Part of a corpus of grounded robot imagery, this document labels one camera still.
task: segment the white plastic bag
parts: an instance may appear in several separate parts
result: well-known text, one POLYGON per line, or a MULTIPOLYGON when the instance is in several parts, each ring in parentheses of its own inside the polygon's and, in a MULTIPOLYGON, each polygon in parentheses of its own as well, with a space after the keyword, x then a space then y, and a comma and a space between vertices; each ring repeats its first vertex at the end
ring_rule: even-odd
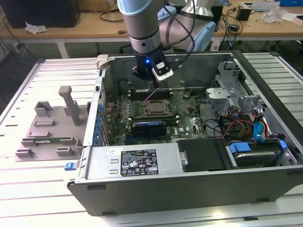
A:
POLYGON ((272 8, 269 12, 264 12, 261 15, 261 20, 265 23, 282 22, 281 17, 286 13, 280 7, 272 8))

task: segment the gray plastic stand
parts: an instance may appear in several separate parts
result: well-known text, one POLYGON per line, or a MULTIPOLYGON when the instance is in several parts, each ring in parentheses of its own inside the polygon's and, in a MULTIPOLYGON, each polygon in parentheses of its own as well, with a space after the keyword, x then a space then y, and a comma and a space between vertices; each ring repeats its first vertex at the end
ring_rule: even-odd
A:
POLYGON ((16 151, 16 161, 81 157, 89 109, 73 101, 70 86, 62 86, 59 95, 64 98, 66 107, 51 107, 47 101, 35 106, 37 115, 16 151))

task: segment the wooden desk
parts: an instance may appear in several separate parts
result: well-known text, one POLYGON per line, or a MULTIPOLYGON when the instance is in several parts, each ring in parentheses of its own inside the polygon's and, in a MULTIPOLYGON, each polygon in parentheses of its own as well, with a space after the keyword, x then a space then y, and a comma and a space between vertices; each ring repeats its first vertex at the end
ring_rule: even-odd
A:
MULTIPOLYGON (((239 5, 241 0, 231 0, 232 5, 224 7, 223 12, 239 5)), ((288 12, 303 13, 303 7, 283 7, 288 12)), ((128 42, 127 34, 119 35, 119 30, 125 30, 124 23, 110 23, 99 19, 95 12, 82 12, 81 17, 74 28, 48 27, 47 32, 33 35, 25 29, 10 29, 23 43, 56 43, 63 58, 68 58, 65 43, 86 43, 86 42, 128 42)), ((237 40, 300 40, 303 39, 303 26, 298 26, 290 21, 282 23, 265 24, 260 20, 261 13, 251 14, 249 20, 243 23, 243 31, 237 40)), ((16 43, 4 27, 3 16, 0 16, 0 37, 5 43, 16 43)), ((108 19, 118 20, 122 16, 119 12, 113 12, 108 19)), ((237 24, 236 20, 229 18, 230 23, 237 24)), ((212 38, 212 50, 217 50, 225 34, 224 23, 221 22, 219 30, 212 38)))
MULTIPOLYGON (((225 6, 223 8, 223 13, 238 6, 242 0, 231 0, 231 6, 225 6)), ((287 12, 303 14, 303 7, 282 7, 282 9, 287 12)), ((236 17, 237 12, 230 14, 233 17, 236 17)), ((281 23, 271 23, 265 24, 261 21, 260 12, 254 12, 250 15, 248 21, 242 21, 243 31, 238 35, 237 40, 242 41, 271 41, 271 40, 302 40, 303 39, 303 26, 298 26, 291 21, 283 20, 281 23)), ((229 23, 239 24, 238 21, 233 18, 228 18, 229 23)), ((214 34, 212 38, 212 50, 218 50, 220 42, 223 39, 225 34, 225 25, 221 21, 218 31, 214 34)))

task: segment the robotic arm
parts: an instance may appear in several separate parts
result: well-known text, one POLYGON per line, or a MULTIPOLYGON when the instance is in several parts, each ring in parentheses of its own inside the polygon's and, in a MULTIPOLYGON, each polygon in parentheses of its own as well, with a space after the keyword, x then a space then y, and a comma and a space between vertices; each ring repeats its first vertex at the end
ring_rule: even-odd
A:
MULTIPOLYGON (((196 44, 194 51, 203 51, 215 30, 211 12, 213 0, 194 0, 194 2, 195 4, 192 0, 187 0, 187 5, 176 18, 188 31, 192 30, 191 35, 196 44)), ((146 76, 149 72, 152 72, 158 82, 173 75, 173 70, 163 54, 162 44, 181 40, 187 36, 185 29, 174 17, 166 17, 158 21, 158 12, 165 4, 166 0, 118 0, 118 7, 123 14, 137 59, 133 74, 144 80, 150 80, 146 76)), ((173 47, 189 51, 192 40, 189 37, 173 47)))
POLYGON ((118 0, 118 7, 137 59, 133 74, 145 79, 151 71, 157 81, 173 75, 161 44, 158 12, 166 0, 118 0))

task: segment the black box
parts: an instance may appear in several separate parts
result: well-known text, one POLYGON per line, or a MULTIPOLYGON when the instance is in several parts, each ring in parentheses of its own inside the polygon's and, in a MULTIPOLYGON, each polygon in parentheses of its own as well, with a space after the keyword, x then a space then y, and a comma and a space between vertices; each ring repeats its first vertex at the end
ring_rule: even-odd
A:
POLYGON ((237 13, 237 19, 248 21, 248 18, 250 17, 252 9, 251 8, 242 8, 239 7, 238 13, 237 13))
POLYGON ((25 22, 46 27, 75 27, 80 17, 78 0, 0 0, 6 18, 13 28, 24 28, 25 22))

